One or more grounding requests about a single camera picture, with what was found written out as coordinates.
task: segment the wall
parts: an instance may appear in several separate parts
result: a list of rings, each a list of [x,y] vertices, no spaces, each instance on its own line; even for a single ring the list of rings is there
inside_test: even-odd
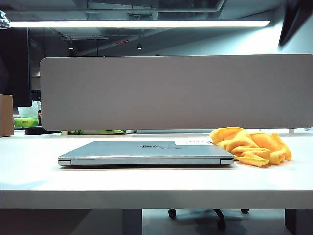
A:
[[[143,55],[270,54],[277,51],[281,24],[204,39]]]
[[[308,19],[283,48],[278,46],[281,28],[282,21],[279,21],[273,26],[262,29],[217,36],[142,55],[313,54],[313,44],[311,43],[313,38],[313,16]]]

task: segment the yellow cloth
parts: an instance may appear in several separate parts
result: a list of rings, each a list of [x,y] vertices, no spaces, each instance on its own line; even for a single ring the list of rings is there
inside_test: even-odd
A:
[[[290,149],[277,133],[249,133],[240,127],[227,127],[212,131],[210,137],[244,164],[262,167],[291,159]]]

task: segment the green object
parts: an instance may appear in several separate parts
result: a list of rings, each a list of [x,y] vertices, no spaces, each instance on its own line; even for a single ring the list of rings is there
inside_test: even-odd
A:
[[[105,134],[128,134],[135,133],[136,130],[72,130],[69,135],[105,135]]]
[[[17,117],[14,118],[14,126],[15,127],[32,127],[38,126],[38,118],[36,117]]]

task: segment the desk leg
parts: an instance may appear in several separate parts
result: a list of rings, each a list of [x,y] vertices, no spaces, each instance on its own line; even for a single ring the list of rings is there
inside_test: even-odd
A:
[[[123,209],[123,235],[142,234],[142,209]]]
[[[285,226],[293,235],[307,235],[313,224],[313,209],[285,209]]]

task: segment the ceiling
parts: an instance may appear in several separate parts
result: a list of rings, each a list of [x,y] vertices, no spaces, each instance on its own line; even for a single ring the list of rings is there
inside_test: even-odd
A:
[[[42,20],[271,20],[272,12],[283,0],[2,0],[0,9],[11,21]],[[115,51],[125,42],[154,42],[173,39],[167,44],[182,44],[217,34],[224,29],[122,29],[122,28],[48,28],[32,29],[32,38],[67,41],[75,53],[86,56],[95,50]]]

